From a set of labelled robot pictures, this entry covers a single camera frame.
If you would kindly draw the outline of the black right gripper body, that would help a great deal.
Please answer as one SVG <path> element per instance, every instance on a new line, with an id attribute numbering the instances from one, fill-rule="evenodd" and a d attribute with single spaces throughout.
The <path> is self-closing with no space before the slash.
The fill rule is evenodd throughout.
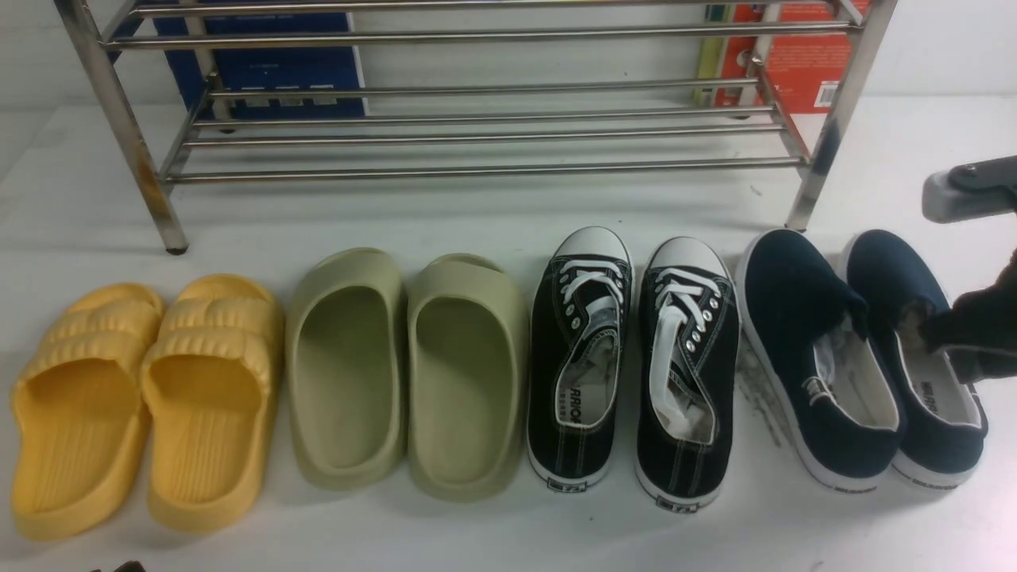
<path id="1" fill-rule="evenodd" d="M 944 351 L 959 381 L 970 385 L 1016 376 L 1016 254 L 988 288 L 958 297 L 922 324 L 932 354 Z"/>

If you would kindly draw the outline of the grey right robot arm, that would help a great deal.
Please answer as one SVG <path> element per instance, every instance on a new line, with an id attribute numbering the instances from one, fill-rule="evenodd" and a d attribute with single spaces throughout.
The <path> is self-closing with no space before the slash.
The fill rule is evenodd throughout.
<path id="1" fill-rule="evenodd" d="M 931 174 L 923 185 L 922 213 L 934 223 L 957 223 L 1015 211 L 1014 156 L 967 163 Z M 947 311 L 919 327 L 930 352 L 945 352 L 960 383 L 1015 376 L 1015 260 L 988 288 L 959 296 Z"/>

